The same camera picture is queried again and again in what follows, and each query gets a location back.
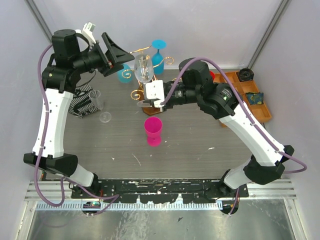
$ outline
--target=tabletop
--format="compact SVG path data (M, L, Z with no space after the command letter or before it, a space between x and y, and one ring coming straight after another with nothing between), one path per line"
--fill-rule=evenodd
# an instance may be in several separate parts
M158 79L177 77L165 70ZM84 74L80 82L90 79ZM79 163L99 178L221 178L244 163L250 150L227 127L202 112L197 104L175 106L156 116L162 120L162 143L150 147L144 130L149 117L131 99L138 83L121 83L117 75L97 73L90 83L101 92L111 121L102 123L101 112L83 119L68 114L64 152L78 156Z

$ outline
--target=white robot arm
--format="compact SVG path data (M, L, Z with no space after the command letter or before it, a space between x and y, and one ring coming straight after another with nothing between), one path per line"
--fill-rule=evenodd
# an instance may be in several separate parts
M191 59L183 61L179 69L181 70ZM255 125L258 125L278 148L278 151L275 151L250 122L229 85L213 82L205 62L195 61L189 65L182 75L182 82L175 86L170 99L163 104L165 97L172 90L172 84L172 81L163 83L161 80L145 84L144 103L165 110L173 108L174 105L197 103L202 111L229 127L252 152L251 159L235 169L226 171L220 180L221 190L224 188L223 191L231 192L250 182L264 185L281 177L285 169L283 162L288 159L279 152L292 156L294 149L276 141L243 103Z
M46 119L46 106L43 103L37 140L31 153L24 154L23 161L35 166L40 148L43 148L39 168L59 176L68 177L73 182L86 187L90 192L99 192L98 176L78 164L78 157L64 152L64 132L70 103L73 99L81 74L95 69L105 77L123 69L122 64L134 60L128 52L118 47L104 32L102 39L107 47L103 53L92 31L95 25L86 23L82 30L63 29L52 36L54 54L42 72L42 83L49 105L49 118ZM83 39L88 47L80 51L78 39ZM41 139L47 129L45 142Z

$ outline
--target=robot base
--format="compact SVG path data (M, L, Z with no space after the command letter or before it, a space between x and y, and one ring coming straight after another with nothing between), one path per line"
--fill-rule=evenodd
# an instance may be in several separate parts
M236 192L222 193L218 179L101 179L99 183L101 197L119 194L115 203L134 204L138 198L143 204L149 201L154 204L174 203L181 196L184 204L204 204L215 203L216 198L234 198L236 195ZM92 199L79 187L71 185L70 188L73 199ZM248 196L247 185L240 186L239 197Z

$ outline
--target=green object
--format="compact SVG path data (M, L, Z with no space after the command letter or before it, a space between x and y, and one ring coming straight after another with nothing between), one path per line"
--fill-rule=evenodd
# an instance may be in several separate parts
M250 105L262 105L264 104L264 93L263 92L247 92L246 98Z

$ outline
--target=magenta cup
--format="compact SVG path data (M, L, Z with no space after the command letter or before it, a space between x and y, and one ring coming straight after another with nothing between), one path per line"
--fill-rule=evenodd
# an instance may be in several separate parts
M146 142L151 147L156 147L161 143L162 121L155 116L149 117L144 122L144 130L146 133Z

